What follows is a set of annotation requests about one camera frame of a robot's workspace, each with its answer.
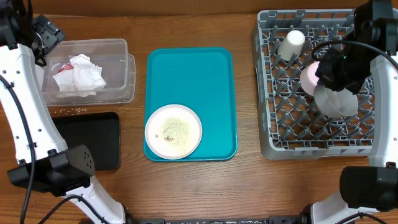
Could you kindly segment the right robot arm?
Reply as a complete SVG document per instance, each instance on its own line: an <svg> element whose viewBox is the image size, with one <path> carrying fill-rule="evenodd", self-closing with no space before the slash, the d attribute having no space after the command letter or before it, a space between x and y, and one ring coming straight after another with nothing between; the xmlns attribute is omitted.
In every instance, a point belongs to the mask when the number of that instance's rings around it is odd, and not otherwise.
<svg viewBox="0 0 398 224"><path fill-rule="evenodd" d="M314 97L322 87L357 94L367 77L374 87L374 141L367 166L345 167L340 189L308 205L299 223L354 223L397 208L397 19L391 1L369 1L354 11L354 29L341 40L318 44Z"/></svg>

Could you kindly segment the red foil wrapper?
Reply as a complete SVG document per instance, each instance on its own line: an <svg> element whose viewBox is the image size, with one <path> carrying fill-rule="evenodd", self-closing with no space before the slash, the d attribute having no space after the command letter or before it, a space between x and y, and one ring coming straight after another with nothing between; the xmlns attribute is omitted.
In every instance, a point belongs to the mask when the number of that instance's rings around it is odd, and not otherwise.
<svg viewBox="0 0 398 224"><path fill-rule="evenodd" d="M73 66L70 63L65 63L62 67L58 70L58 73L65 71L65 70L73 70Z"/></svg>

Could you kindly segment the grey bowl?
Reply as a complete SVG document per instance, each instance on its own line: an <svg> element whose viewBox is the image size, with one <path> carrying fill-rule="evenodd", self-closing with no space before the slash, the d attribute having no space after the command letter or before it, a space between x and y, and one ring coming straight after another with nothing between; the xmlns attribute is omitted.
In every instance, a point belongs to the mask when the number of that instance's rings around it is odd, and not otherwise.
<svg viewBox="0 0 398 224"><path fill-rule="evenodd" d="M329 118L352 116L358 110L357 96L345 88L333 91L324 85L317 85L313 96L320 112Z"/></svg>

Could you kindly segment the grey dishwasher rack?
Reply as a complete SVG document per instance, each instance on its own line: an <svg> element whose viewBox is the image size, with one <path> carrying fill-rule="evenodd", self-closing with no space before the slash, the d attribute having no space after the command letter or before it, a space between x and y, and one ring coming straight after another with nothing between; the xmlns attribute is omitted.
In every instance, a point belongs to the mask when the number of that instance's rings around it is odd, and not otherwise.
<svg viewBox="0 0 398 224"><path fill-rule="evenodd" d="M352 116L329 118L301 87L300 74L318 44L341 40L354 29L356 9L261 11L252 42L259 93L261 152L267 159L369 157L374 141L374 87L368 77ZM281 59L278 47L292 30L305 36L299 58Z"/></svg>

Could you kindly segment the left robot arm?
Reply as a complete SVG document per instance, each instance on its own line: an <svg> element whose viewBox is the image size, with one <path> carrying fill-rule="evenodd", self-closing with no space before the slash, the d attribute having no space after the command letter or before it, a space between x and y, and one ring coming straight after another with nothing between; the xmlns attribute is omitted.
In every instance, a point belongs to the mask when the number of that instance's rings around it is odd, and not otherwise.
<svg viewBox="0 0 398 224"><path fill-rule="evenodd" d="M133 223L96 179L89 149L68 147L48 111L35 68L45 66L64 39L45 16L34 17L31 2L1 2L1 104L18 163L9 180L28 193L49 192L74 203L94 223Z"/></svg>

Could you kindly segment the white napkin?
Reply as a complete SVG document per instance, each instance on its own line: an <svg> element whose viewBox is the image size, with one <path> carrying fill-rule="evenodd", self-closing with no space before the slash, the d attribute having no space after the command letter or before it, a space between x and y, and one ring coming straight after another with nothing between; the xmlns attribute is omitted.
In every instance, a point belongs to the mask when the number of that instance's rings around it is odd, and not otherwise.
<svg viewBox="0 0 398 224"><path fill-rule="evenodd" d="M80 54L70 59L73 67L73 82L77 90L96 90L106 86L106 82L101 76L102 68L93 64L91 59Z"/></svg>
<svg viewBox="0 0 398 224"><path fill-rule="evenodd" d="M73 79L73 70L64 70L62 72L59 72L53 76L53 79L57 82L57 85L59 87L60 93L57 94L57 97L59 98L66 98L72 96L86 97L90 95L94 96L96 95L95 92L89 92L89 93L76 92L77 88L75 86Z"/></svg>

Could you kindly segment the white paper cup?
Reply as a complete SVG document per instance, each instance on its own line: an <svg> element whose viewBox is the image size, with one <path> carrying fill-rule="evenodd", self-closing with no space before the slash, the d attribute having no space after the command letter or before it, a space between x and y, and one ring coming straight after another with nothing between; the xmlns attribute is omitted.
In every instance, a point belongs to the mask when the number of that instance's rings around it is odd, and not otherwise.
<svg viewBox="0 0 398 224"><path fill-rule="evenodd" d="M281 59L289 61L293 54L296 54L295 59L299 58L304 43L305 36L302 32L299 30L290 31L277 49Z"/></svg>

